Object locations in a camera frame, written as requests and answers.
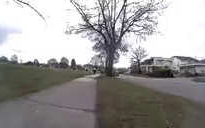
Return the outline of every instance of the asphalt road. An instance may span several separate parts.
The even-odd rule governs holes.
[[[118,78],[167,94],[182,96],[193,101],[205,103],[205,83],[193,82],[190,78],[157,79],[128,75],[121,75]]]

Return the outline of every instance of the lawn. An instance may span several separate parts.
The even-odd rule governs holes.
[[[0,101],[84,76],[84,72],[0,64]]]
[[[98,128],[205,128],[205,105],[117,78],[98,78]]]

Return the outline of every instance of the white house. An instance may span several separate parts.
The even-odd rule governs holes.
[[[84,70],[87,72],[92,72],[93,71],[93,65],[92,64],[85,64],[83,66]]]
[[[151,57],[150,59],[145,60],[141,65],[142,72],[144,73],[153,72],[155,67],[170,68],[181,74],[184,74],[186,71],[188,71],[192,74],[196,73],[205,75],[205,60],[199,61],[192,57]]]
[[[141,70],[143,73],[153,72],[154,68],[170,68],[172,67],[171,58],[163,57],[151,57],[150,59],[145,60],[141,65]]]

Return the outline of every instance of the shrub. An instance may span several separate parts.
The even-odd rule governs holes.
[[[66,69],[69,67],[68,63],[66,63],[66,62],[60,62],[59,66],[60,66],[60,68],[63,68],[63,69]]]
[[[34,65],[34,62],[28,61],[28,62],[24,63],[23,65],[33,66],[33,65]]]
[[[149,73],[150,77],[160,77],[160,78],[173,78],[173,72],[171,69],[156,69],[152,73]]]
[[[183,74],[185,77],[198,77],[198,76],[205,76],[204,74],[198,74],[198,73],[191,73],[189,71],[185,71]]]

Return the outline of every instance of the sidewalk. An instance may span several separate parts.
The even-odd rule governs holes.
[[[0,128],[94,128],[97,76],[0,104]]]

